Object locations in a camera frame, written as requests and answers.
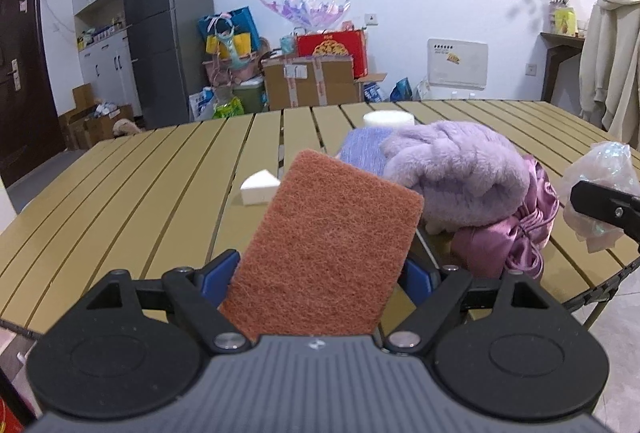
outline gray refrigerator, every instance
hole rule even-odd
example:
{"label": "gray refrigerator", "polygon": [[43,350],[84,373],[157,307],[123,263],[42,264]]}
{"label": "gray refrigerator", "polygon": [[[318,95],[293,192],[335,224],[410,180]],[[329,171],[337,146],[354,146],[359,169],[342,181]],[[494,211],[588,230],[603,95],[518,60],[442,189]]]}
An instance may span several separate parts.
{"label": "gray refrigerator", "polygon": [[198,19],[213,0],[124,0],[129,50],[147,128],[190,120],[189,95],[207,84]]}

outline wooden table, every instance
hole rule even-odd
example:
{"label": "wooden table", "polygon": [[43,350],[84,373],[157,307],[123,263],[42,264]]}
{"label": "wooden table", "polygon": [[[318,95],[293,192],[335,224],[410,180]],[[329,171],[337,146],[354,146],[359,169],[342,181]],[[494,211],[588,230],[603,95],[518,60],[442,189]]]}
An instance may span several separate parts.
{"label": "wooden table", "polygon": [[542,101],[550,103],[556,88],[560,65],[582,52],[584,38],[564,36],[551,32],[541,32],[540,36],[550,45],[546,49],[545,79],[542,83],[541,97]]}
{"label": "wooden table", "polygon": [[[244,250],[265,206],[242,206],[242,181],[260,169],[286,171],[305,148],[335,155],[372,109],[408,110],[422,123],[484,123],[535,155],[555,183],[590,144],[606,139],[546,103],[434,101],[293,108],[102,142],[0,235],[1,317],[44,332],[111,269],[159,277],[179,265],[201,267],[227,248]],[[633,161],[640,169],[638,152]],[[631,239],[588,254],[561,214],[543,255],[542,285],[571,310],[609,299],[638,266]],[[396,291],[383,329],[411,309]]]}

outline door lock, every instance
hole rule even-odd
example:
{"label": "door lock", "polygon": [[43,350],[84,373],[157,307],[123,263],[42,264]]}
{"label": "door lock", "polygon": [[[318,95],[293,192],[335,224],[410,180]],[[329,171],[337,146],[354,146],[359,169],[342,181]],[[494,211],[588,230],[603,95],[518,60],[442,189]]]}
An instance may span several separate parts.
{"label": "door lock", "polygon": [[22,86],[20,84],[20,71],[18,70],[18,60],[17,59],[12,59],[11,60],[11,68],[12,68],[12,72],[10,72],[10,74],[13,74],[13,76],[14,76],[14,89],[17,92],[18,90],[20,90],[22,88]]}

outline brown scouring pad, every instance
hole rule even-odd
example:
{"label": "brown scouring pad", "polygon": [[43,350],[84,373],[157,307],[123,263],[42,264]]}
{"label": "brown scouring pad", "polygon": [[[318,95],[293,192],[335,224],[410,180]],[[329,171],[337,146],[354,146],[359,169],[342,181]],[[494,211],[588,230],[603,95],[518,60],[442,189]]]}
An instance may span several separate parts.
{"label": "brown scouring pad", "polygon": [[246,336],[370,334],[402,270],[420,195],[300,152],[220,306]]}

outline white sponge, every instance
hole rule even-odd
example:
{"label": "white sponge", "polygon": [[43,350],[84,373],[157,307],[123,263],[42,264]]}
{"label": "white sponge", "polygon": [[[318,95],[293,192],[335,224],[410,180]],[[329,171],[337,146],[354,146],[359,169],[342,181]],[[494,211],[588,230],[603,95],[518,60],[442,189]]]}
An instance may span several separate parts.
{"label": "white sponge", "polygon": [[269,171],[258,171],[242,182],[240,195],[242,204],[252,206],[254,204],[268,204],[276,194],[280,181]]}
{"label": "white sponge", "polygon": [[369,112],[363,117],[365,126],[385,126],[387,128],[400,128],[415,124],[415,117],[401,110],[377,110]]}

